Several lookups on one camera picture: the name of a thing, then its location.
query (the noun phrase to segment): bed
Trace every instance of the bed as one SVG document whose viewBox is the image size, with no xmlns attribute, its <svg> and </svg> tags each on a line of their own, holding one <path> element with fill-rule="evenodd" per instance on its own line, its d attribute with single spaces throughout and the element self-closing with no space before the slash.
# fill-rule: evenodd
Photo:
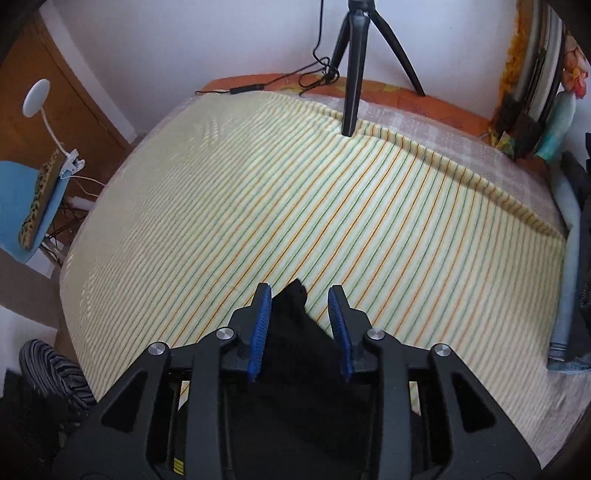
<svg viewBox="0 0 591 480">
<path fill-rule="evenodd" d="M 451 345 L 547 463 L 591 382 L 545 368 L 564 228 L 543 180 L 478 138 L 486 119 L 440 100 L 364 82 L 349 139 L 342 85 L 274 89 L 179 106 L 80 229 L 60 292 L 95 395 L 150 343 L 227 324 L 260 281 L 301 279 L 330 332 L 326 293 L 343 284 L 400 341 Z"/>
</svg>

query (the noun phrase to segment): pillowcase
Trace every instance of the pillowcase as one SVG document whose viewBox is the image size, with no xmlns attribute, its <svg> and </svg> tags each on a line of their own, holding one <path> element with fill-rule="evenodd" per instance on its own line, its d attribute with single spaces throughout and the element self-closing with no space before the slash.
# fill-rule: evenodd
<svg viewBox="0 0 591 480">
<path fill-rule="evenodd" d="M 22 224 L 21 231 L 18 233 L 18 241 L 25 250 L 30 250 L 33 247 L 47 203 L 49 203 L 57 179 L 60 176 L 62 164 L 61 152 L 56 148 L 49 162 L 43 164 L 39 169 L 39 175 L 37 175 L 35 181 L 35 196 L 31 202 L 29 214 Z"/>
</svg>

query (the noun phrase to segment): black cable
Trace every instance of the black cable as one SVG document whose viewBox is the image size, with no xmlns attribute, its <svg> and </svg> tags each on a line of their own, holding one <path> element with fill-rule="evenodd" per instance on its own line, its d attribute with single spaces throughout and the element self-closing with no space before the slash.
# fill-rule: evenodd
<svg viewBox="0 0 591 480">
<path fill-rule="evenodd" d="M 237 93 L 253 92 L 256 90 L 264 90 L 265 87 L 271 85 L 272 83 L 278 82 L 279 80 L 283 80 L 284 78 L 295 75 L 296 73 L 300 73 L 303 70 L 307 70 L 309 68 L 312 68 L 314 65 L 318 65 L 318 64 L 322 65 L 322 67 L 319 69 L 316 69 L 316 70 L 312 70 L 310 72 L 303 72 L 300 75 L 300 78 L 298 79 L 298 85 L 300 85 L 300 87 L 303 89 L 300 92 L 300 95 L 302 95 L 302 93 L 309 92 L 310 90 L 312 90 L 320 85 L 329 85 L 331 83 L 336 82 L 340 78 L 340 74 L 339 74 L 338 70 L 335 71 L 335 75 L 333 76 L 333 78 L 331 78 L 329 82 L 326 82 L 326 77 L 328 75 L 329 67 L 330 67 L 330 58 L 329 57 L 318 58 L 318 56 L 316 55 L 316 51 L 318 50 L 318 47 L 320 47 L 320 42 L 322 41 L 323 17 L 324 17 L 324 0 L 320 0 L 320 20 L 319 20 L 319 28 L 318 28 L 318 40 L 316 42 L 316 46 L 314 47 L 314 50 L 312 50 L 312 56 L 314 57 L 314 62 L 310 63 L 309 65 L 306 65 L 305 67 L 294 70 L 293 72 L 286 73 L 285 75 L 281 75 L 281 76 L 279 76 L 273 80 L 270 80 L 269 82 L 266 82 L 266 83 L 251 83 L 250 85 L 233 87 L 233 88 L 230 88 L 229 90 L 210 90 L 210 91 L 197 90 L 197 91 L 195 91 L 195 93 L 220 93 L 220 94 L 230 93 L 231 95 L 235 95 Z M 319 78 L 315 82 L 309 83 L 307 85 L 302 83 L 302 79 L 305 76 L 313 75 L 318 72 L 323 72 L 321 78 Z"/>
</svg>

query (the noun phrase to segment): wooden door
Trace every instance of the wooden door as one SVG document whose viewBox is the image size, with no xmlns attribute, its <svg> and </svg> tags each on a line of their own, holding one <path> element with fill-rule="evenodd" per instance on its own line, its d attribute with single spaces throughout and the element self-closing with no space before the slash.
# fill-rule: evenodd
<svg viewBox="0 0 591 480">
<path fill-rule="evenodd" d="M 88 105 L 90 97 L 85 91 L 82 96 L 86 94 L 86 98 L 81 97 L 81 84 L 76 84 L 77 80 L 71 74 L 64 74 L 65 62 L 56 52 L 40 17 L 37 17 L 25 26 L 0 66 L 0 160 L 38 168 L 55 150 L 41 114 L 32 118 L 22 114 L 22 102 L 29 88 L 36 81 L 47 78 L 51 90 L 44 109 L 56 137 L 67 151 L 76 148 L 80 158 L 85 160 L 86 166 L 79 175 L 106 183 L 123 162 L 126 145 L 129 145 L 112 125 L 109 125 L 109 131 L 105 117 L 97 112 L 96 105 L 91 110 Z M 100 193 L 100 186 L 82 182 L 89 192 Z M 68 194 L 85 196 L 75 182 L 70 182 Z"/>
</svg>

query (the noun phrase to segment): yellow striped blanket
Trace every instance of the yellow striped blanket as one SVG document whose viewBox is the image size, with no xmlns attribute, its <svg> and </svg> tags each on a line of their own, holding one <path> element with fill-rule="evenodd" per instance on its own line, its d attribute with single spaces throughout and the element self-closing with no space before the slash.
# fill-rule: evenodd
<svg viewBox="0 0 591 480">
<path fill-rule="evenodd" d="M 151 342 L 196 342 L 298 277 L 401 342 L 451 345 L 531 441 L 563 237 L 483 177 L 394 131 L 277 93 L 207 95 L 145 141 L 70 250 L 61 297 L 97 397 Z"/>
</svg>

